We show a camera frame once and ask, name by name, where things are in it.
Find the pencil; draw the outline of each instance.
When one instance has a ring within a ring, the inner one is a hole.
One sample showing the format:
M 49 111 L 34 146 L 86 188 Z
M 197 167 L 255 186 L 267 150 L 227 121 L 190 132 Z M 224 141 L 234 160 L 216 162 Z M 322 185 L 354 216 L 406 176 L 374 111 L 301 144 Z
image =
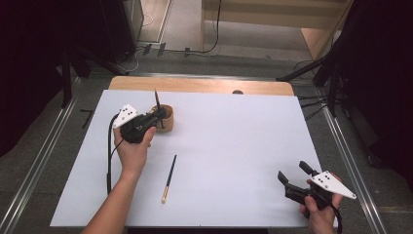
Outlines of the pencil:
M 167 195 L 169 190 L 170 179 L 172 178 L 173 167 L 175 166 L 176 155 L 173 157 L 172 166 L 170 167 L 170 172 L 168 176 L 167 186 L 165 187 L 164 196 L 162 197 L 162 203 L 164 204 L 167 201 Z

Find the human hand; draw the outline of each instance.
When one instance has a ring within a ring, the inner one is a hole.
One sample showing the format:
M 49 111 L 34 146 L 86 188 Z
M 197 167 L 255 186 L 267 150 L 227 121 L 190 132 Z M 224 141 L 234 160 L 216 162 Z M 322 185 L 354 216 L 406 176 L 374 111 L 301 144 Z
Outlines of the human hand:
M 146 164 L 146 158 L 148 154 L 148 147 L 151 145 L 151 140 L 156 133 L 156 128 L 152 127 L 146 131 L 143 140 L 139 144 L 128 143 L 122 139 L 120 128 L 113 130 L 115 137 L 115 145 L 117 148 L 119 158 L 122 164 L 121 176 L 131 176 L 137 178 L 140 176 L 143 167 Z
M 337 193 L 334 193 L 332 196 L 332 204 L 338 210 L 340 202 L 343 199 L 343 196 Z M 305 198 L 306 206 L 300 206 L 300 212 L 303 214 L 306 209 L 310 212 L 309 219 L 309 229 L 310 233 L 313 234 L 332 234 L 334 233 L 333 223 L 335 219 L 335 213 L 331 207 L 326 207 L 324 210 L 320 211 L 317 207 L 317 203 L 313 197 L 307 196 Z

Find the electrical cable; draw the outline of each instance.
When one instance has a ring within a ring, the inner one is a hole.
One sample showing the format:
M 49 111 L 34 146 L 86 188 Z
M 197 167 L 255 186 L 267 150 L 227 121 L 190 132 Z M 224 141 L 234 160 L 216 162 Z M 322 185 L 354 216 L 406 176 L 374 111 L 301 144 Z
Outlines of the electrical cable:
M 218 5 L 218 16 L 216 19 L 216 39 L 215 39 L 215 43 L 213 44 L 212 48 L 210 48 L 207 51 L 178 51 L 178 50 L 164 50 L 164 52 L 172 52 L 172 53 L 180 53 L 180 54 L 186 54 L 186 55 L 196 55 L 196 56 L 208 56 L 208 57 L 215 57 L 217 55 L 207 55 L 207 53 L 211 52 L 213 49 L 215 49 L 216 45 L 218 44 L 218 40 L 219 40 L 219 19 L 221 16 L 221 3 L 222 0 L 219 0 L 219 5 Z
M 121 70 L 123 70 L 123 71 L 126 71 L 126 72 L 132 72 L 132 71 L 135 71 L 135 70 L 137 70 L 137 68 L 139 67 L 139 62 L 138 62 L 138 60 L 137 60 L 137 53 L 139 53 L 139 52 L 141 52 L 141 51 L 143 51 L 143 49 L 139 49 L 139 50 L 137 50 L 135 53 L 134 53 L 134 59 L 136 60 L 136 66 L 133 68 L 133 69 L 125 69 L 125 68 L 123 68 L 122 66 L 120 66 L 120 65 L 117 65 L 117 64 L 115 64 L 119 69 L 121 69 Z
M 320 109 L 316 110 L 315 112 L 313 112 L 312 114 L 309 114 L 308 116 L 306 116 L 304 118 L 305 121 L 313 118 L 317 113 L 319 113 L 323 108 L 325 108 L 327 106 L 327 104 L 324 104 Z
M 119 145 L 121 145 L 122 142 L 124 142 L 124 140 L 122 139 L 121 142 L 119 142 L 115 148 L 111 151 L 111 147 L 110 145 L 112 145 L 112 126 L 113 126 L 113 122 L 115 121 L 116 118 L 118 118 L 119 114 L 116 114 L 115 116 L 113 116 L 112 120 L 110 121 L 109 124 L 109 131 L 108 131 L 108 144 L 107 144 L 107 174 L 106 174 L 106 190 L 107 190 L 107 194 L 110 193 L 110 191 L 112 190 L 112 156 L 113 153 L 115 152 L 115 150 L 119 147 Z
M 313 60 L 301 60 L 301 61 L 297 62 L 297 63 L 294 65 L 294 68 L 292 68 L 292 72 L 295 72 L 295 69 L 297 68 L 297 66 L 298 66 L 300 63 L 303 63 L 303 62 L 314 62 L 314 61 L 313 61 Z
M 148 23 L 145 23 L 145 24 L 143 24 L 142 26 L 147 26 L 147 25 L 149 25 L 149 24 L 151 24 L 153 21 L 154 21 L 154 18 L 153 17 L 151 17 L 151 16 L 149 16 L 149 15 L 145 15 L 145 14 L 143 14 L 145 17 L 148 17 L 148 18 L 150 18 L 150 21 L 148 22 Z

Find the metal rail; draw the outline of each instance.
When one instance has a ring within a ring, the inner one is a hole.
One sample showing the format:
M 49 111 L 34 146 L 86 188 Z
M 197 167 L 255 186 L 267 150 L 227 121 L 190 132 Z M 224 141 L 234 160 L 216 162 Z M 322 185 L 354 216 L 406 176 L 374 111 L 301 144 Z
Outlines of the metal rail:
M 52 126 L 48 136 L 46 137 L 45 142 L 43 143 L 39 153 L 36 156 L 29 172 L 27 173 L 23 183 L 21 184 L 19 191 L 13 198 L 13 201 L 6 212 L 1 224 L 0 224 L 0 233 L 13 233 L 13 230 L 16 227 L 16 224 L 19 221 L 22 211 L 24 210 L 25 205 L 27 204 L 31 193 L 34 190 L 34 187 L 37 184 L 37 181 L 40 178 L 46 164 L 52 154 L 52 151 L 56 145 L 58 137 L 67 122 L 68 117 L 73 109 L 74 104 L 76 103 L 79 90 L 82 86 L 82 81 L 78 77 L 76 78 L 72 90 L 73 98 L 67 104 L 66 108 L 61 109 L 55 123 Z
M 324 96 L 325 93 L 317 89 L 319 95 Z M 361 203 L 361 207 L 364 210 L 367 221 L 370 225 L 371 231 L 374 234 L 387 234 L 386 228 L 382 219 L 380 218 L 377 207 L 373 201 L 373 198 L 370 195 L 370 192 L 367 189 L 367 186 L 362 179 L 362 176 L 358 170 L 357 164 L 353 157 L 353 154 L 349 148 L 349 145 L 346 142 L 346 139 L 343 136 L 343 133 L 340 129 L 340 125 L 337 122 L 336 118 L 333 118 L 329 110 L 325 107 L 323 109 L 325 119 L 327 120 L 328 126 L 334 136 L 334 139 L 337 143 L 340 155 L 344 161 L 349 177 L 352 180 L 353 186 L 358 197 L 358 200 Z

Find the white sheet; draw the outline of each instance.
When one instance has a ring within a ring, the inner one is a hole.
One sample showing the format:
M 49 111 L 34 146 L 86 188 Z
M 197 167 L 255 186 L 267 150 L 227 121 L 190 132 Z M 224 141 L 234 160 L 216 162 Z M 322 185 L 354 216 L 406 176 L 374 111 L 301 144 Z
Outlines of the white sheet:
M 320 172 L 296 97 L 159 92 L 159 98 L 173 107 L 174 127 L 152 141 L 128 226 L 307 225 L 277 179 L 282 171 L 291 183 L 307 187 L 309 177 L 298 167 L 301 160 Z M 104 201 L 108 125 L 125 103 L 146 112 L 155 105 L 154 93 L 103 92 L 51 226 L 86 226 Z M 115 153 L 112 185 L 120 170 Z

